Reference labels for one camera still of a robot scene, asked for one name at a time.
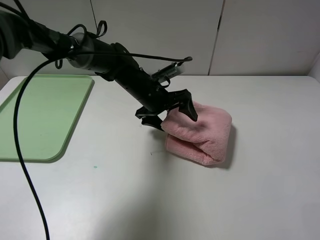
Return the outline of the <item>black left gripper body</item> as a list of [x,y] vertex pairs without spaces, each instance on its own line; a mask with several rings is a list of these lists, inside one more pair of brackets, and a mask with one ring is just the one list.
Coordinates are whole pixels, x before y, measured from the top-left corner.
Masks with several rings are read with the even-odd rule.
[[179,91],[167,91],[159,82],[134,84],[134,98],[142,105],[135,112],[138,119],[158,116],[179,103]]

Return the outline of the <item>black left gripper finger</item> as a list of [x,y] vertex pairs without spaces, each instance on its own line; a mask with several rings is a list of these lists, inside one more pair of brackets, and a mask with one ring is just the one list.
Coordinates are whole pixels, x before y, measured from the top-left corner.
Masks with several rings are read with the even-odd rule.
[[152,127],[163,132],[162,122],[163,120],[157,114],[148,113],[141,115],[141,124],[143,126]]
[[180,113],[188,116],[192,121],[198,120],[198,114],[195,110],[192,94],[187,90],[179,90],[171,92],[171,109],[178,108]]

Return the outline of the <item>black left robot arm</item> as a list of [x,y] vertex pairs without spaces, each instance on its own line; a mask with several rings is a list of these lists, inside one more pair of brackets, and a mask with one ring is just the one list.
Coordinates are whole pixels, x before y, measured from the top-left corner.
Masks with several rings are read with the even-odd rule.
[[156,59],[156,56],[130,53],[120,43],[105,43],[98,34],[78,32],[63,34],[42,24],[27,20],[22,13],[0,12],[0,56],[14,59],[22,49],[42,53],[50,61],[67,59],[77,69],[94,72],[108,82],[115,81],[142,107],[135,115],[142,125],[161,129],[159,114],[175,108],[197,121],[198,114],[191,93],[184,89],[168,92],[163,82],[181,74],[184,59],[168,59],[170,65],[154,74],[146,73],[134,58]]

